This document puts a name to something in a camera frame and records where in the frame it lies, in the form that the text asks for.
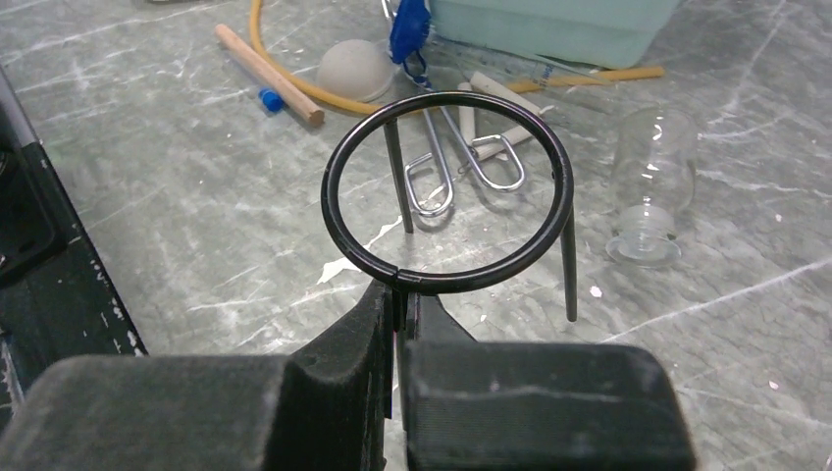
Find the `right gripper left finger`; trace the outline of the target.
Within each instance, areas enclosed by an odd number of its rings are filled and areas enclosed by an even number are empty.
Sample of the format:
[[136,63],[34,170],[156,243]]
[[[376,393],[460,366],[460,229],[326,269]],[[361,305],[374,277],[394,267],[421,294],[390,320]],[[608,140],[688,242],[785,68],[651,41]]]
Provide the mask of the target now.
[[49,367],[1,438],[5,470],[381,470],[390,290],[289,355],[85,355]]

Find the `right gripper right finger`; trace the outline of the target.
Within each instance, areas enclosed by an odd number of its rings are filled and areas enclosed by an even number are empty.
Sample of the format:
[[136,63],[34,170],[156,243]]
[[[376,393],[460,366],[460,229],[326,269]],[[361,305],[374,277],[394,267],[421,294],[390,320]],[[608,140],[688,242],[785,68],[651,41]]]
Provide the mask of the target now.
[[693,470],[669,376],[626,344],[478,341],[435,296],[398,305],[412,470]]

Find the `black wire ring stand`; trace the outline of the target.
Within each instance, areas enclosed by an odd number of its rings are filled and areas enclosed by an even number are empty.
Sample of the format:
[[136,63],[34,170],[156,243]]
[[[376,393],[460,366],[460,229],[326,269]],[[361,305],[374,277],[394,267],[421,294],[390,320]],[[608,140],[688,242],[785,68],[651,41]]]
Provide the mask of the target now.
[[[551,165],[554,192],[550,208],[541,227],[519,249],[508,256],[480,268],[455,273],[427,273],[399,268],[377,257],[349,231],[338,200],[343,170],[357,146],[371,133],[382,129],[388,147],[399,212],[407,233],[414,230],[413,216],[426,218],[443,215],[453,202],[454,186],[449,166],[443,156],[435,125],[430,115],[433,108],[441,110],[448,127],[469,161],[470,170],[489,184],[478,159],[451,117],[448,106],[461,106],[491,111],[512,120],[528,131],[546,152]],[[402,159],[398,120],[412,112],[421,113],[429,131],[432,151],[416,159],[417,164],[434,159],[442,172],[445,199],[442,206],[427,210],[420,206],[410,180],[412,167]],[[533,112],[505,98],[473,91],[433,91],[395,101],[371,113],[356,125],[337,145],[325,169],[321,186],[322,214],[329,235],[343,256],[360,271],[399,292],[443,294],[469,292],[506,281],[538,261],[555,242],[561,244],[565,312],[568,321],[578,318],[577,254],[574,222],[575,180],[568,154],[560,139]]]

